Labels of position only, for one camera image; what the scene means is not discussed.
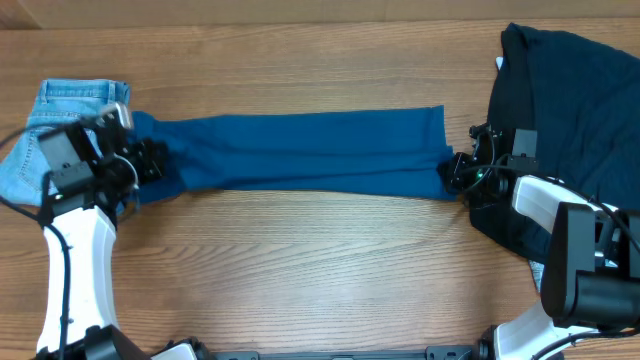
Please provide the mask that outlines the blue polo shirt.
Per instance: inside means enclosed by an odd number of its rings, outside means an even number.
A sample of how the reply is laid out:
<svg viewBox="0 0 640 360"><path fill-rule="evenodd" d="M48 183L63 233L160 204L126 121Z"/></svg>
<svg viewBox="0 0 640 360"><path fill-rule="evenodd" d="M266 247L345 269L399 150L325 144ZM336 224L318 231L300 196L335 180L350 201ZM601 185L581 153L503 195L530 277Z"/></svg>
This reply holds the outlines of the blue polo shirt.
<svg viewBox="0 0 640 360"><path fill-rule="evenodd" d="M160 121L133 115L133 139L168 147L144 203L204 190L312 190L449 200L441 106Z"/></svg>

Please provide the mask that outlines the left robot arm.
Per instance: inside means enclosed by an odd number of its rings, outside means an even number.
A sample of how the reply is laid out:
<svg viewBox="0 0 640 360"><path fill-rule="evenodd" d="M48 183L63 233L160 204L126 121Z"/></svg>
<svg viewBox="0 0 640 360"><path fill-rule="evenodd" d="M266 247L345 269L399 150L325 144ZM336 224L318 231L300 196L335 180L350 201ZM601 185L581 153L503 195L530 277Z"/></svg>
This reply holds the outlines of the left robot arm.
<svg viewBox="0 0 640 360"><path fill-rule="evenodd" d="M112 252L118 208L163 174L166 146L132 143L133 123L85 117L39 136L50 170L37 215L49 253L47 307L39 359L144 359L120 330Z"/></svg>

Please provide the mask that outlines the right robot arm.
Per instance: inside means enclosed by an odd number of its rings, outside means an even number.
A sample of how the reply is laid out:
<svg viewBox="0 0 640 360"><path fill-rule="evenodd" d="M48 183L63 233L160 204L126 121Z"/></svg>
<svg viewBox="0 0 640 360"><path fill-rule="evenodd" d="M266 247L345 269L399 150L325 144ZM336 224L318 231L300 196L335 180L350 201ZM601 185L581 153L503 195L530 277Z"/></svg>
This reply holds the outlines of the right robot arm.
<svg viewBox="0 0 640 360"><path fill-rule="evenodd" d="M466 358L556 359L583 340L638 335L638 214L539 173L534 130L506 137L485 124L469 135L472 153L459 152L438 168L445 189L470 208L506 206L551 241L539 301L489 328Z"/></svg>

